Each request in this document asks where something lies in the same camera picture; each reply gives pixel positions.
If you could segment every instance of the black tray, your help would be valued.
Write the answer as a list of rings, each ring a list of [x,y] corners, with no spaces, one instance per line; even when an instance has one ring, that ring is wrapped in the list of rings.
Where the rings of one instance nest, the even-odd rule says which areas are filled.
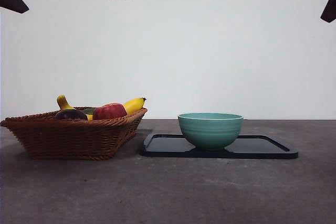
[[[204,151],[189,143],[183,135],[150,134],[140,147],[147,157],[206,157],[206,158],[297,158],[297,150],[263,135],[239,135],[224,150]]]

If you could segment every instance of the fake fruit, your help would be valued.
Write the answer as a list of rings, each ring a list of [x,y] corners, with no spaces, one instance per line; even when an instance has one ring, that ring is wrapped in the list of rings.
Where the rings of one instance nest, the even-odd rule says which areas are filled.
[[[123,106],[127,114],[132,114],[143,107],[145,100],[146,100],[145,97],[134,98],[132,100],[125,102]]]
[[[74,119],[87,120],[88,119],[84,112],[80,110],[76,110],[76,109],[61,110],[56,113],[55,118],[56,119],[71,119],[71,120],[74,120]]]
[[[82,111],[86,114],[86,115],[93,115],[95,108],[87,108],[87,109],[83,109]]]
[[[75,109],[74,107],[69,105],[69,103],[67,102],[67,99],[65,98],[65,95],[63,94],[57,97],[57,103],[61,110]]]
[[[104,106],[95,108],[93,112],[93,120],[104,120],[120,118],[127,115],[124,106],[121,103],[109,103]]]

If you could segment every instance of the basket rim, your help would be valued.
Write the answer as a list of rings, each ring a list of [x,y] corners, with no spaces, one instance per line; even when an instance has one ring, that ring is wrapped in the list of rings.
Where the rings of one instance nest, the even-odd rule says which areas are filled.
[[[94,108],[90,106],[84,106],[84,107],[74,107],[75,109],[85,109],[85,108]],[[103,120],[83,120],[83,119],[55,119],[53,118],[53,115],[56,114],[58,111],[51,111],[51,112],[45,112],[45,113],[38,113],[38,114],[31,114],[31,115],[24,115],[24,116],[16,116],[11,118],[6,118],[5,120],[2,120],[0,125],[7,127],[9,125],[21,125],[27,123],[31,125],[34,124],[46,124],[53,126],[57,125],[123,125],[133,122],[136,118],[143,117],[144,114],[148,111],[146,108],[141,108],[137,111],[135,111],[132,114],[128,114],[125,116],[122,116],[120,118],[115,119],[103,119]]]

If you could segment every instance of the black object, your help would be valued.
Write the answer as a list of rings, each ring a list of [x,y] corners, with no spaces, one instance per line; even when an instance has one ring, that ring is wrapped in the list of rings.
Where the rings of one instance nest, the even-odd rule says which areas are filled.
[[[61,110],[56,113],[55,115],[56,119],[70,119],[70,120],[75,120],[75,119],[83,119],[87,120],[88,117],[85,115],[85,113],[81,110],[76,110],[76,109],[65,109]]]
[[[148,157],[205,158],[297,158],[297,150],[263,135],[239,135],[221,151],[204,151],[189,143],[183,135],[150,134],[140,147],[140,155]]]
[[[29,10],[22,0],[0,0],[0,6],[17,13],[24,13]]]
[[[336,0],[328,0],[321,15],[321,19],[329,23],[336,19]]]

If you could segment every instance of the teal bowl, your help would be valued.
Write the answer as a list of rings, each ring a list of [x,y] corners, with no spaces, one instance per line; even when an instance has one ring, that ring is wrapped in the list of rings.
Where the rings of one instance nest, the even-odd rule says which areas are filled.
[[[222,150],[233,143],[243,123],[241,115],[224,113],[188,113],[177,118],[185,139],[210,151]]]

